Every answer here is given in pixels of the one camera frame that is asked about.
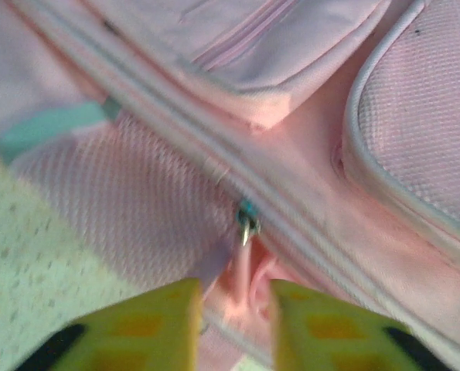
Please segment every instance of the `pink mesh pocket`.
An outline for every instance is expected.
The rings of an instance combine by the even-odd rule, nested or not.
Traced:
[[[233,201],[129,114],[43,145],[13,170],[142,289],[217,277],[230,259]]]
[[[460,0],[407,18],[350,97],[346,171],[460,261]]]

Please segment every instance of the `white speckled surface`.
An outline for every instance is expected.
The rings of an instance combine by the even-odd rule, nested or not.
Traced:
[[[0,371],[66,321],[137,293],[0,166]]]

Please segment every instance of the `teal strip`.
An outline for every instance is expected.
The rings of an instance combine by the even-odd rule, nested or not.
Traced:
[[[74,107],[41,112],[0,135],[0,158],[9,165],[22,153],[58,135],[101,121],[114,120],[120,109],[121,106],[115,100],[108,98],[103,105],[86,102]]]

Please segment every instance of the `zipper track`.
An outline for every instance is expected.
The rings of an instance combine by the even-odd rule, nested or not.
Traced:
[[[256,38],[282,20],[297,3],[298,0],[268,1],[232,35],[212,45],[193,62],[208,71],[228,64],[242,55]]]

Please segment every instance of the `zipper pull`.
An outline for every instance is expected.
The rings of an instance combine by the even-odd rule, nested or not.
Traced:
[[[250,256],[252,238],[261,231],[261,223],[257,212],[248,201],[243,201],[237,212],[240,227],[240,243],[234,249],[232,261],[233,292],[237,305],[245,305],[250,288]]]

